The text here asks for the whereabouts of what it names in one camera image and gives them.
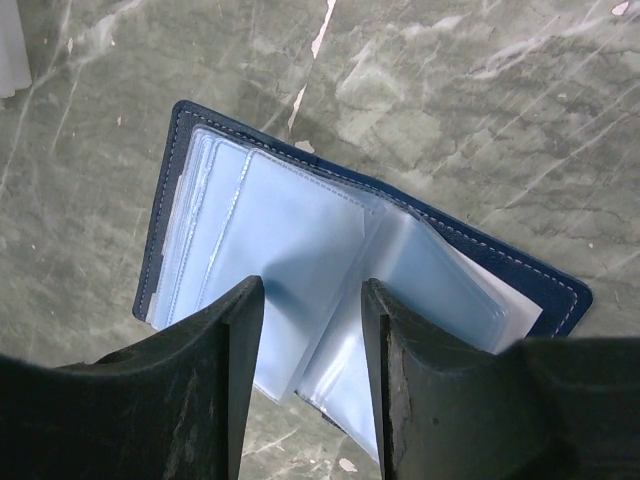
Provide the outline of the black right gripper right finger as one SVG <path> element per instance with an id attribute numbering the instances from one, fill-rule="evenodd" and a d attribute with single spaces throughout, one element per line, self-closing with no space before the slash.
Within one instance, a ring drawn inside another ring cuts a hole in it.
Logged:
<path id="1" fill-rule="evenodd" d="M 361 288 L 385 479 L 635 479 L 639 342 L 528 338 L 479 350 Z"/>

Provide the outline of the blue leather card holder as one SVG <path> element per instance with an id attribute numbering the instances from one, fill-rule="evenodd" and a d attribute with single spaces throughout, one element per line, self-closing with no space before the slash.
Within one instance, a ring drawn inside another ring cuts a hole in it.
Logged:
<path id="1" fill-rule="evenodd" d="M 179 101 L 134 316 L 167 328 L 250 275 L 265 289 L 255 387 L 301 397 L 370 455 L 365 280 L 491 353 L 565 337 L 593 302 L 578 279 L 380 180 Z"/>

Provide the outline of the white plastic card tray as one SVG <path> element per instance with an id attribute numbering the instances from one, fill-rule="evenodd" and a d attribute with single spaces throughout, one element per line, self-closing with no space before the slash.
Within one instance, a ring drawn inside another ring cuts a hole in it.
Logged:
<path id="1" fill-rule="evenodd" d="M 32 76 L 16 0 L 1 0 L 0 24 L 0 94 L 4 99 L 28 88 Z"/>

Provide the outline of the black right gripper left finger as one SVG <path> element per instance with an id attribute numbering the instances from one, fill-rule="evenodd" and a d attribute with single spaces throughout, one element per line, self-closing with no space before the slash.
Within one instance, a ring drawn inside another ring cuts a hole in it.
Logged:
<path id="1" fill-rule="evenodd" d="M 1 360 L 5 479 L 234 479 L 264 315 L 250 276 L 92 363 Z"/>

